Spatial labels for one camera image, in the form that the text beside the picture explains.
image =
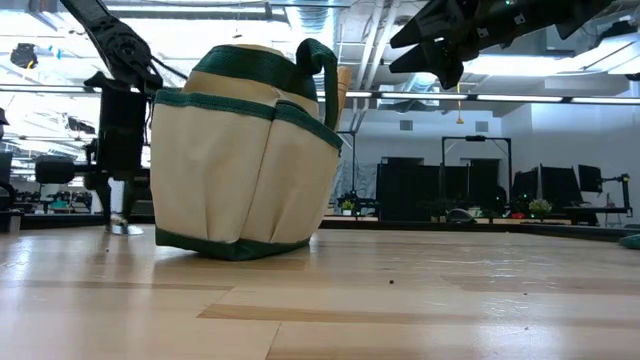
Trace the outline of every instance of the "wooden tabletop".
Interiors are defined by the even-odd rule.
[[[640,359],[640,256],[508,233],[321,230],[209,260],[100,228],[0,236],[3,359]]]

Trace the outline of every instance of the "small plant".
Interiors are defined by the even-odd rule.
[[[353,210],[353,208],[354,208],[354,205],[353,205],[353,203],[352,203],[351,201],[349,201],[349,200],[345,200],[345,201],[342,203],[342,210]]]
[[[551,212],[553,207],[544,199],[536,199],[529,203],[529,211],[538,218],[544,218],[545,215]]]

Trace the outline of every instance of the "robotic arm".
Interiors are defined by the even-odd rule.
[[[162,77],[151,61],[149,45],[127,24],[111,15],[101,0],[60,1],[86,29],[116,81],[147,95],[153,95],[162,87]]]
[[[98,72],[84,83],[102,89],[98,137],[85,148],[86,163],[75,164],[69,158],[41,156],[36,159],[36,180],[64,184],[83,175],[85,187],[97,192],[104,223],[111,229],[109,178],[126,183],[122,211],[124,225],[128,222],[137,190],[148,187],[149,169],[140,165],[148,119],[147,104],[152,103],[155,92],[163,83],[152,60],[166,65],[155,59],[147,43],[112,16],[101,0],[61,2],[85,28],[114,79],[107,79]]]
[[[555,25],[565,40],[613,0],[431,0],[392,39],[415,45],[393,62],[394,73],[430,72],[442,87],[458,84],[464,61],[480,50]]]

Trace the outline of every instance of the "ceiling light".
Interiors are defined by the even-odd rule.
[[[0,84],[0,92],[29,92],[29,93],[53,93],[53,94],[87,94],[99,93],[99,88],[71,85],[17,85]]]
[[[34,169],[11,169],[11,173],[14,175],[35,175]]]
[[[380,94],[383,99],[397,100],[466,100],[465,94],[453,93],[400,93],[400,92],[384,92]]]
[[[575,104],[594,105],[640,105],[640,98],[599,98],[599,97],[575,97],[571,100]]]
[[[560,96],[478,95],[480,101],[560,102]]]
[[[70,138],[64,136],[27,136],[27,135],[7,135],[4,140],[21,140],[21,141],[42,141],[42,142],[85,142],[95,139],[95,136],[78,135]]]
[[[263,14],[262,7],[236,7],[236,6],[128,6],[128,5],[111,5],[107,6],[111,11],[140,11],[140,12],[189,12],[189,13],[216,13],[216,12],[233,12],[233,13],[256,13]],[[284,15],[283,9],[273,9],[273,14]]]
[[[318,97],[323,98],[326,97],[326,93],[324,91],[318,91]],[[348,98],[371,98],[373,94],[368,91],[347,91]]]

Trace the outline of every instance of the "beige canvas bag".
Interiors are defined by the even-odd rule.
[[[322,68],[324,124],[312,78]],[[296,64],[265,47],[214,47],[183,89],[156,97],[156,243],[227,260],[308,244],[338,164],[337,114],[336,58],[319,42],[302,42]]]

